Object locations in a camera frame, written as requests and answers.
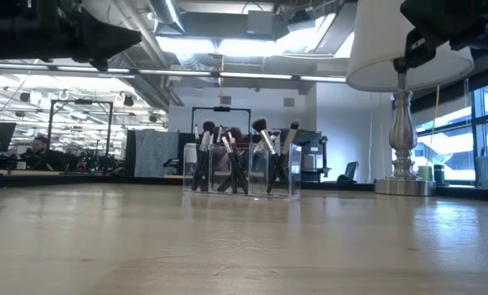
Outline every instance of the table lamp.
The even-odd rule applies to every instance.
[[[346,82],[362,91],[393,92],[395,99],[395,118],[390,131],[390,145],[396,155],[394,171],[385,179],[375,180],[375,192],[428,196],[433,194],[435,183],[413,173],[411,161],[411,151],[417,145],[417,131],[409,109],[411,90],[461,79],[473,69],[473,59],[469,48],[456,52],[445,43],[426,64],[397,71],[396,62],[404,58],[408,33],[413,30],[400,13],[403,1],[359,1]]]

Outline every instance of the wooden table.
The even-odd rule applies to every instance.
[[[1,197],[0,295],[488,295],[486,202],[111,184]]]

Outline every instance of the lamp stand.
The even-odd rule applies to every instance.
[[[410,103],[413,93],[406,89],[406,73],[399,73],[399,89],[393,93],[395,98],[395,119],[390,131],[390,145],[395,149],[397,159],[393,161],[394,170],[385,179],[375,179],[375,193],[432,196],[435,182],[423,180],[413,172],[411,151],[417,146],[417,131],[411,119]]]

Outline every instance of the lamp shade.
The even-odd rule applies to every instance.
[[[404,56],[406,37],[413,25],[400,13],[404,0],[360,0],[355,20],[355,41],[351,49],[346,82],[354,89],[372,92],[397,90],[398,74],[393,60]],[[407,89],[424,89],[447,84],[473,69],[469,48],[438,47],[436,57],[410,69]]]

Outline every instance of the chair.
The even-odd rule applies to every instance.
[[[359,168],[359,163],[357,161],[348,163],[346,166],[346,172],[343,175],[339,175],[337,178],[338,183],[356,184],[355,172]]]

